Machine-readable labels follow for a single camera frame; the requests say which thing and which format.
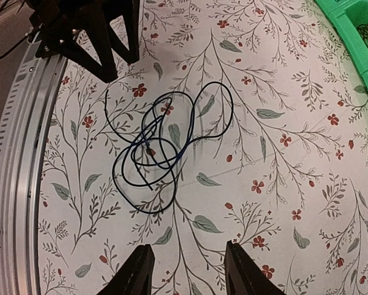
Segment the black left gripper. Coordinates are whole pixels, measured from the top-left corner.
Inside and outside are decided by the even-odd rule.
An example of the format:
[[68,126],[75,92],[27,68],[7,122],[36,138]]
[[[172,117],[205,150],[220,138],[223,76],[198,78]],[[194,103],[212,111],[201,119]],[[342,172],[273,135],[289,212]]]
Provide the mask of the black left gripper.
[[[139,0],[29,1],[28,6],[33,9],[30,17],[32,26],[40,30],[41,42],[36,52],[38,58],[61,55],[103,82],[116,79],[111,49],[128,64],[140,59]],[[124,20],[128,47],[110,25],[118,17]],[[81,31],[86,33],[96,57],[79,45],[77,36]]]

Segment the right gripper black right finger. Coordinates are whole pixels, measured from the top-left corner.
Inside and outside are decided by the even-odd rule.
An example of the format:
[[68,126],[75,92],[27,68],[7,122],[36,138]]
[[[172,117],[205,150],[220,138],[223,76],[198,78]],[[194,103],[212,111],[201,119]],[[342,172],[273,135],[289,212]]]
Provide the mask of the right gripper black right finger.
[[228,295],[284,295],[262,273],[242,246],[232,241],[226,243],[225,281]]

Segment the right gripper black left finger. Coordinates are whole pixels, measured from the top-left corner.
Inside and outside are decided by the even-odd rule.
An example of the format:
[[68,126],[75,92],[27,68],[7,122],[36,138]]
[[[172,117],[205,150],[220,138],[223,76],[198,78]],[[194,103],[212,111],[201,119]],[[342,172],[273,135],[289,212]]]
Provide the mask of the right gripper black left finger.
[[150,244],[137,246],[99,295],[150,295],[154,262]]

